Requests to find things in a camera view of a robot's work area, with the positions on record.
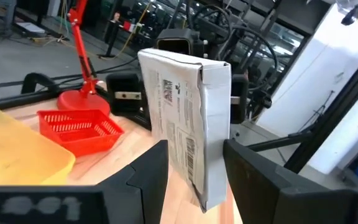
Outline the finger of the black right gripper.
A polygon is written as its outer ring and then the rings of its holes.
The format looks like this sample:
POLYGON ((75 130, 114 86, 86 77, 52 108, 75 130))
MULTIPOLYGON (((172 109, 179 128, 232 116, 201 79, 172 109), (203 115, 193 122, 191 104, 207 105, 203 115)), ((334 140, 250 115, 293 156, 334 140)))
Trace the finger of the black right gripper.
POLYGON ((249 81, 244 74, 233 74, 231 82, 231 124, 245 120, 249 81))
POLYGON ((150 130, 150 113, 142 77, 137 73, 113 73, 106 77, 111 113, 150 130))

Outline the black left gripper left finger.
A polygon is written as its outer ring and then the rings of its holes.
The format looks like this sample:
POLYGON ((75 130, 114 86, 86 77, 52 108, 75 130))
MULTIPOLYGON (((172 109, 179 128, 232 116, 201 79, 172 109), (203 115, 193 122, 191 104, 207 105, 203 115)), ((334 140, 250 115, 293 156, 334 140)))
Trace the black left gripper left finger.
POLYGON ((168 141, 161 140, 98 184, 102 224, 159 223, 168 181, 168 141))

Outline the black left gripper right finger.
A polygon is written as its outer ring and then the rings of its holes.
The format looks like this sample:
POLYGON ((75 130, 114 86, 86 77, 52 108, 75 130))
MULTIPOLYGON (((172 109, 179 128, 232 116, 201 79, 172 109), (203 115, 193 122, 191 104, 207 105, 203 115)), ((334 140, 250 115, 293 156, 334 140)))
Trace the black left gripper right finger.
POLYGON ((356 223, 357 196, 353 191, 330 190, 234 140, 225 140, 223 155, 243 223, 356 223))

